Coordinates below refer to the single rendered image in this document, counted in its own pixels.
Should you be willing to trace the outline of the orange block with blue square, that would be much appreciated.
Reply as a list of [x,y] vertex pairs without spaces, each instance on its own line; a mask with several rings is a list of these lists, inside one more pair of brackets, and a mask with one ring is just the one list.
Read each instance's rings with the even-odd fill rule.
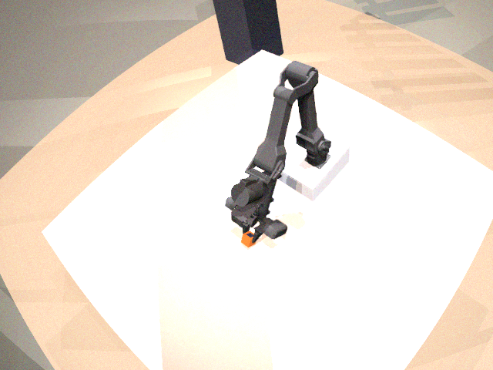
[[252,231],[248,231],[244,233],[242,236],[241,243],[245,244],[247,247],[251,247],[252,245],[256,244],[256,242],[252,244],[253,235],[254,233]]

